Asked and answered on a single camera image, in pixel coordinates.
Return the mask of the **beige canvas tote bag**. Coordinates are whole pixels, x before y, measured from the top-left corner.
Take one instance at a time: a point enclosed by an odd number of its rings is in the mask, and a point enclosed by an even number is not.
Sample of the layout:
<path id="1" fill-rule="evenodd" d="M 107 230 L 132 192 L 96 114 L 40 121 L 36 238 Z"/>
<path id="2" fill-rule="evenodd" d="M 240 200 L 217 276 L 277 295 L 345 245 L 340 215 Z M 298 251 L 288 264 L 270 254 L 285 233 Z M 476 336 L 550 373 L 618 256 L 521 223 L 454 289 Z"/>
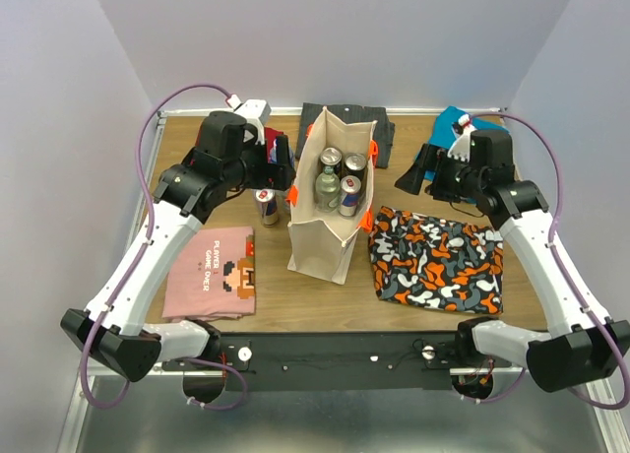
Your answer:
<path id="1" fill-rule="evenodd" d="M 378 145 L 373 140 L 374 121 L 344 123 L 324 108 L 315 119 L 298 159 L 297 175 L 287 193 L 290 221 L 287 225 L 292 254 L 288 268 L 313 278 L 342 285 L 347 278 L 356 237 L 361 229 L 371 231 L 374 170 Z M 316 177 L 320 155 L 329 148 L 342 154 L 358 153 L 367 158 L 358 208 L 351 217 L 339 211 L 316 208 Z"/>

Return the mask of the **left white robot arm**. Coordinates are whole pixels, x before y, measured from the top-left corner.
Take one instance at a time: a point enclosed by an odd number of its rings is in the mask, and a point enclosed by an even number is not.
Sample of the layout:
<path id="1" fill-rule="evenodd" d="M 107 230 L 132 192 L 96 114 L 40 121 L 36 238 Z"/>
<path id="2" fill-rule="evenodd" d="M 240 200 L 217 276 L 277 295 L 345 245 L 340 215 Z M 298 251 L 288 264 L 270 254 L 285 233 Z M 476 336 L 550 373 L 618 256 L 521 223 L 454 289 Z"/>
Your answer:
<path id="1" fill-rule="evenodd" d="M 156 292 L 187 243 L 232 190 L 286 191 L 295 177 L 288 138 L 265 136 L 263 125 L 230 111 L 201 123 L 182 162 L 165 170 L 149 198 L 145 222 L 118 267 L 83 309 L 69 309 L 60 326 L 81 350 L 128 382 L 160 361 L 186 358 L 198 369 L 216 361 L 218 334 L 205 322 L 149 325 Z"/>

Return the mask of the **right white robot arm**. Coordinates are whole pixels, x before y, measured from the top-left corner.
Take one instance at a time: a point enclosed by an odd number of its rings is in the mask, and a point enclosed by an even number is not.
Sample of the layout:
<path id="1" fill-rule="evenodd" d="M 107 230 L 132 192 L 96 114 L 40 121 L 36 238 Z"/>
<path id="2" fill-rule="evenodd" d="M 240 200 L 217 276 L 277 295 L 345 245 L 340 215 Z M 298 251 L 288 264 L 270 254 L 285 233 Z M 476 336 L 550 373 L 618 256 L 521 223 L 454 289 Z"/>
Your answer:
<path id="1" fill-rule="evenodd" d="M 508 132 L 461 130 L 449 149 L 425 144 L 395 185 L 444 202 L 474 201 L 518 257 L 543 309 L 543 332 L 491 317 L 460 323 L 452 345 L 459 363 L 473 366 L 486 356 L 506 360 L 545 392 L 575 390 L 627 370 L 629 323 L 613 320 L 593 296 L 539 188 L 516 178 Z"/>

